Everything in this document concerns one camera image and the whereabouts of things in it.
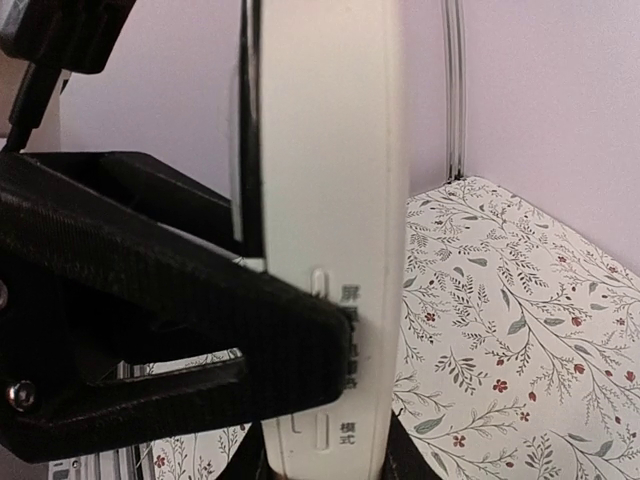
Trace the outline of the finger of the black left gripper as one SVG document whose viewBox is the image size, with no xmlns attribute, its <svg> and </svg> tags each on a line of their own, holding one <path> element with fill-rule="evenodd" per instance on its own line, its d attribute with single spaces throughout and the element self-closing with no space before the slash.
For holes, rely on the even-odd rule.
<svg viewBox="0 0 640 480">
<path fill-rule="evenodd" d="M 1 442 L 39 463 L 337 400 L 346 312 L 1 157 Z"/>
<path fill-rule="evenodd" d="M 159 223 L 203 240 L 234 238 L 230 199 L 149 154 L 56 152 L 32 157 Z"/>
</svg>

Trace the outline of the floral patterned table mat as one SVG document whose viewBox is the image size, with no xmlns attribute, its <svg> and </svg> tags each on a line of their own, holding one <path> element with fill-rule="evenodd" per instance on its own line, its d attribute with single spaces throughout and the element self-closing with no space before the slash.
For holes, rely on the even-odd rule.
<svg viewBox="0 0 640 480">
<path fill-rule="evenodd" d="M 391 410 L 440 479 L 637 478 L 638 276 L 480 177 L 411 198 L 405 238 Z M 248 428 L 49 475 L 232 478 Z"/>
</svg>

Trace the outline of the white remote control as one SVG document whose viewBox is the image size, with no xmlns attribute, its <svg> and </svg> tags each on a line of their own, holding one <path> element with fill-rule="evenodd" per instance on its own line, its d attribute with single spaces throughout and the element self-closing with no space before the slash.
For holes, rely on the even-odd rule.
<svg viewBox="0 0 640 480">
<path fill-rule="evenodd" d="M 401 319 L 408 162 L 396 1 L 246 1 L 239 105 L 265 249 L 247 256 L 352 317 L 346 390 L 266 421 L 280 479 L 378 479 Z"/>
</svg>

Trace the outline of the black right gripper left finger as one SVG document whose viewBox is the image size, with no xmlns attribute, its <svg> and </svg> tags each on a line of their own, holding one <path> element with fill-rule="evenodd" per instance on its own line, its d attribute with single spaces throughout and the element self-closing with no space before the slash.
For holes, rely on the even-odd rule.
<svg viewBox="0 0 640 480">
<path fill-rule="evenodd" d="M 268 478 L 268 462 L 262 424 L 253 423 L 232 458 L 232 478 L 264 480 Z"/>
</svg>

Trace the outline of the right aluminium post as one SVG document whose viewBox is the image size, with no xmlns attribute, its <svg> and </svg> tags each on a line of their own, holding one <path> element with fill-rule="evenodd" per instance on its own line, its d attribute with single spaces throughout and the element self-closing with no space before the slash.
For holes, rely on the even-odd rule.
<svg viewBox="0 0 640 480">
<path fill-rule="evenodd" d="M 466 35 L 463 2 L 441 2 L 445 48 L 446 173 L 451 183 L 464 177 L 467 130 Z"/>
</svg>

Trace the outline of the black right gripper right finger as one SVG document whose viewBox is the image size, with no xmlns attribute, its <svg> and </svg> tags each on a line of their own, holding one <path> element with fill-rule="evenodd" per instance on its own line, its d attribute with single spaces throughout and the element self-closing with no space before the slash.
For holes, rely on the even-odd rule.
<svg viewBox="0 0 640 480">
<path fill-rule="evenodd" d="M 439 480 L 418 447 L 411 440 L 398 416 L 392 412 L 382 480 Z"/>
</svg>

